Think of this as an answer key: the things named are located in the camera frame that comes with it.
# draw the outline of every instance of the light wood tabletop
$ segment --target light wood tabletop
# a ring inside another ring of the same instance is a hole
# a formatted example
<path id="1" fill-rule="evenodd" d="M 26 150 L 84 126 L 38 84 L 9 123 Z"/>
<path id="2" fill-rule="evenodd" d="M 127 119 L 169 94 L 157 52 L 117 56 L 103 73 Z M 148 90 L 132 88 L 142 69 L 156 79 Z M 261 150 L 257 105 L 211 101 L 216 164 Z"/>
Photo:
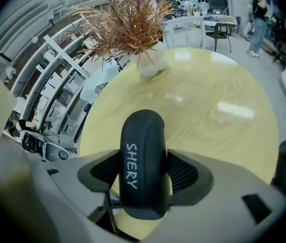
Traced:
<path id="1" fill-rule="evenodd" d="M 243 166 L 269 184 L 278 157 L 278 130 L 258 82 L 216 52 L 174 49 L 166 56 L 169 67 L 151 80 L 142 79 L 131 64 L 103 89 L 84 124 L 80 155 L 119 149 L 127 117 L 150 109 L 165 122 L 167 148 Z M 118 178 L 113 191 L 119 193 Z M 123 210 L 115 220 L 138 239 L 160 222 L 135 220 Z"/>

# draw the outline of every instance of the sneaker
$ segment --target sneaker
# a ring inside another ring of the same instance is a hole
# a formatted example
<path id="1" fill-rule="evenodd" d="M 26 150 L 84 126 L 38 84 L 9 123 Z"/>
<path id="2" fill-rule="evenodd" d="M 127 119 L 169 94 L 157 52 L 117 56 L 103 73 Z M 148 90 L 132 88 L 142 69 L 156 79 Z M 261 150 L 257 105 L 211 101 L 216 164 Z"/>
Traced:
<path id="1" fill-rule="evenodd" d="M 247 51 L 247 53 L 254 58 L 257 56 L 257 54 L 254 51 Z"/>

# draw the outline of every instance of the white vase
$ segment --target white vase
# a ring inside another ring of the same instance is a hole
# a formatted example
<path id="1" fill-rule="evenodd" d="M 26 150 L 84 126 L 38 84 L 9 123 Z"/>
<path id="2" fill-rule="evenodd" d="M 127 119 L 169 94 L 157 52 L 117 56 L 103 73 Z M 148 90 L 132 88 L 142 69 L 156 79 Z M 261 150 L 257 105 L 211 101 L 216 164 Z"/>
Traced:
<path id="1" fill-rule="evenodd" d="M 165 56 L 165 48 L 162 42 L 155 44 L 152 50 L 147 49 L 147 53 L 149 56 L 145 52 L 131 56 L 132 62 L 136 65 L 138 63 L 137 71 L 140 72 L 141 76 L 153 77 L 168 67 L 169 62 Z"/>

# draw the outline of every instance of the cable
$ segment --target cable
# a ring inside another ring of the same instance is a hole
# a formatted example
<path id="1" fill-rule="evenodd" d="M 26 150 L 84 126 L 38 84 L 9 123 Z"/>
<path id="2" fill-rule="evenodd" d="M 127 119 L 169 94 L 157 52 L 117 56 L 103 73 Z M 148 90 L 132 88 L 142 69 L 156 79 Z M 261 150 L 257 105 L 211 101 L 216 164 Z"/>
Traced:
<path id="1" fill-rule="evenodd" d="M 45 138 L 47 138 L 51 143 L 53 143 L 53 141 L 48 137 L 48 136 L 56 136 L 57 139 L 58 139 L 58 145 L 60 144 L 60 137 L 57 135 L 57 134 L 48 134 L 47 136 L 44 135 L 43 133 L 40 133 L 39 134 L 43 135 Z"/>

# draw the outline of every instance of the dried grass arrangement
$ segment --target dried grass arrangement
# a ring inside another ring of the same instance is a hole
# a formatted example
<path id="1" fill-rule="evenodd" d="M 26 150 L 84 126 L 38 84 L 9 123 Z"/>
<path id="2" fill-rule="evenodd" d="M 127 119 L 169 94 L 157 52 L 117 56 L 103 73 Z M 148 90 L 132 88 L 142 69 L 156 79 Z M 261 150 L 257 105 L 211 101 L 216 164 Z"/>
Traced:
<path id="1" fill-rule="evenodd" d="M 107 0 L 103 9 L 79 9 L 86 20 L 83 29 L 91 35 L 95 55 L 111 56 L 137 55 L 146 53 L 156 45 L 162 36 L 160 23 L 175 9 L 167 0 Z"/>

